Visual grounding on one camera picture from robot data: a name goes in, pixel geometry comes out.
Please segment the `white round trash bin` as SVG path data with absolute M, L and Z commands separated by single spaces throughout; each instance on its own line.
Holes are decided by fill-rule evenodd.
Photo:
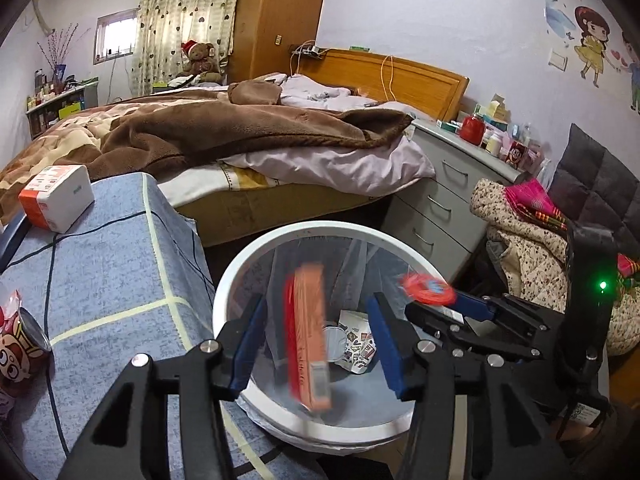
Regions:
M 296 399 L 288 379 L 285 284 L 301 266 L 322 271 L 326 343 L 321 385 L 326 411 Z M 306 451 L 346 455 L 405 434 L 413 405 L 386 386 L 371 337 L 367 302 L 380 292 L 403 318 L 410 298 L 401 286 L 410 273 L 439 276 L 427 258 L 401 240 L 348 222 L 307 221 L 274 229 L 251 242 L 221 275 L 213 307 L 216 332 L 238 318 L 253 297 L 266 309 L 265 340 L 238 403 L 252 422 Z

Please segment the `orange tablet box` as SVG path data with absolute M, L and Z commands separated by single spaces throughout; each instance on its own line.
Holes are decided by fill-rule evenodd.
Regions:
M 308 412 L 332 405 L 326 354 L 326 296 L 323 266 L 304 263 L 285 281 L 283 298 L 288 385 L 292 397 Z

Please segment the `blue patterned table cloth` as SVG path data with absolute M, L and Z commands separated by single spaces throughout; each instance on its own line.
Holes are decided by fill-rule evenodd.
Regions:
M 52 347 L 49 369 L 4 425 L 39 479 L 58 475 L 131 358 L 181 356 L 213 335 L 214 283 L 194 222 L 148 174 L 92 190 L 94 203 L 66 233 L 30 230 L 1 277 Z

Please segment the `wooden bed with headboard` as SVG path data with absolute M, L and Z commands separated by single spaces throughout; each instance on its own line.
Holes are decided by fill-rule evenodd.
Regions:
M 468 77 L 431 65 L 336 49 L 322 58 L 306 56 L 295 75 L 307 76 L 322 86 L 347 88 L 379 103 L 409 104 L 430 116 L 429 120 L 455 118 L 469 84 Z M 212 193 L 173 207 L 195 221 L 202 245 L 210 247 L 289 223 L 360 208 L 382 197 L 343 193 L 320 185 L 285 184 Z

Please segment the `red jar on nightstand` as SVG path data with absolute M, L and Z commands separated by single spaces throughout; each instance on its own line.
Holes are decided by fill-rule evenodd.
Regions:
M 462 126 L 458 131 L 458 135 L 462 140 L 469 142 L 475 146 L 482 144 L 486 124 L 480 115 L 474 114 L 464 118 Z

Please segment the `floral padded jacket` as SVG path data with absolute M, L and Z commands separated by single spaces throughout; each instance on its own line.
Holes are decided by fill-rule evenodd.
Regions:
M 472 214 L 487 222 L 487 237 L 503 244 L 498 261 L 511 295 L 564 312 L 567 300 L 566 240 L 518 218 L 506 200 L 506 187 L 482 179 L 470 199 Z M 614 302 L 606 346 L 612 356 L 639 344 L 639 286 L 622 285 Z

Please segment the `red milk drink can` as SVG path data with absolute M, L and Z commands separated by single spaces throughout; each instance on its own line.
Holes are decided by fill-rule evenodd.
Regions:
M 48 366 L 50 341 L 36 319 L 23 307 L 18 290 L 1 304 L 1 419 L 7 420 L 16 400 L 26 396 Z

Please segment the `orange white carton box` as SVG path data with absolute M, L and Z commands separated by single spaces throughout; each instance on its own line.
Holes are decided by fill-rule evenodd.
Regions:
M 87 167 L 44 168 L 21 190 L 18 201 L 33 226 L 65 233 L 94 203 Z

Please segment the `crumpled printed paper trash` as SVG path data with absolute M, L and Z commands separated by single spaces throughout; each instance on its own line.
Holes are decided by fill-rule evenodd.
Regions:
M 324 328 L 324 340 L 329 363 L 355 375 L 367 373 L 376 345 L 365 313 L 341 310 L 338 320 Z

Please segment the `pale pink bed sheet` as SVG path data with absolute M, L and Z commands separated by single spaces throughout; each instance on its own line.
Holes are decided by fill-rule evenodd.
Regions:
M 431 117 L 417 108 L 390 101 L 379 103 L 343 87 L 327 87 L 304 75 L 272 73 L 260 78 L 282 91 L 281 103 L 305 110 L 398 110 L 413 119 Z M 278 148 L 233 155 L 190 168 L 160 184 L 175 207 L 206 195 L 275 188 L 285 184 L 320 185 L 338 192 L 382 197 L 435 174 L 431 161 L 413 140 L 414 127 L 389 146 L 354 148 Z

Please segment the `shelf with clutter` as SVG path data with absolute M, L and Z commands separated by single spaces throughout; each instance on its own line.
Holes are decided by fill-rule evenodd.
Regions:
M 66 117 L 98 106 L 99 78 L 92 77 L 78 82 L 69 76 L 65 81 L 65 89 L 61 93 L 53 91 L 27 101 L 27 118 L 29 135 L 32 140 L 41 136 L 47 129 Z

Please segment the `brown teddy bear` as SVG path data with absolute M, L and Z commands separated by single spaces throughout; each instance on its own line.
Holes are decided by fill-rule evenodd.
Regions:
M 214 57 L 213 44 L 188 40 L 181 45 L 181 49 L 186 56 L 186 64 L 183 65 L 180 77 L 199 76 L 201 82 L 221 83 L 222 76 Z

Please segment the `red snack wrapper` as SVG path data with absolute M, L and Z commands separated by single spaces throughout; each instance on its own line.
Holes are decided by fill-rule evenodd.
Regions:
M 457 300 L 456 291 L 441 278 L 431 274 L 409 273 L 400 284 L 407 296 L 419 304 L 448 307 Z

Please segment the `dark grey chair cushion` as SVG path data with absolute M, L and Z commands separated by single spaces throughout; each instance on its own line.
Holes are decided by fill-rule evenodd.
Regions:
M 570 126 L 548 195 L 567 219 L 611 230 L 617 250 L 639 259 L 639 179 L 578 125 Z

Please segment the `brown fleece blanket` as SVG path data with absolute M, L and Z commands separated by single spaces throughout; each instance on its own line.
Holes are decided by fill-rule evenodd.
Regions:
M 90 180 L 143 171 L 172 178 L 232 155 L 275 148 L 380 148 L 412 119 L 399 110 L 308 110 L 285 106 L 262 80 L 228 91 L 188 89 L 88 108 L 60 120 L 1 171 L 1 221 L 20 210 L 18 194 L 43 168 L 79 164 Z

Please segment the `grey drawer nightstand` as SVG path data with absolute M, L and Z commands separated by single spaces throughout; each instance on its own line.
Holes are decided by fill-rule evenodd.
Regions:
M 485 237 L 486 222 L 471 212 L 482 179 L 509 185 L 518 170 L 434 122 L 415 120 L 412 140 L 431 161 L 434 177 L 396 193 L 382 230 L 411 246 L 452 281 Z

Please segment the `wooden wardrobe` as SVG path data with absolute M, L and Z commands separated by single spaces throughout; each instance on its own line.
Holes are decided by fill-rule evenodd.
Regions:
M 288 74 L 293 50 L 317 36 L 323 0 L 238 0 L 228 81 Z

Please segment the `heart patterned curtain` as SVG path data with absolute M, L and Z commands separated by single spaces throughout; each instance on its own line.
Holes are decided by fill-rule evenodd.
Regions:
M 152 84 L 177 77 L 188 55 L 182 46 L 193 40 L 213 46 L 214 66 L 224 72 L 233 50 L 238 0 L 140 0 L 139 33 L 130 81 L 134 94 L 151 92 Z

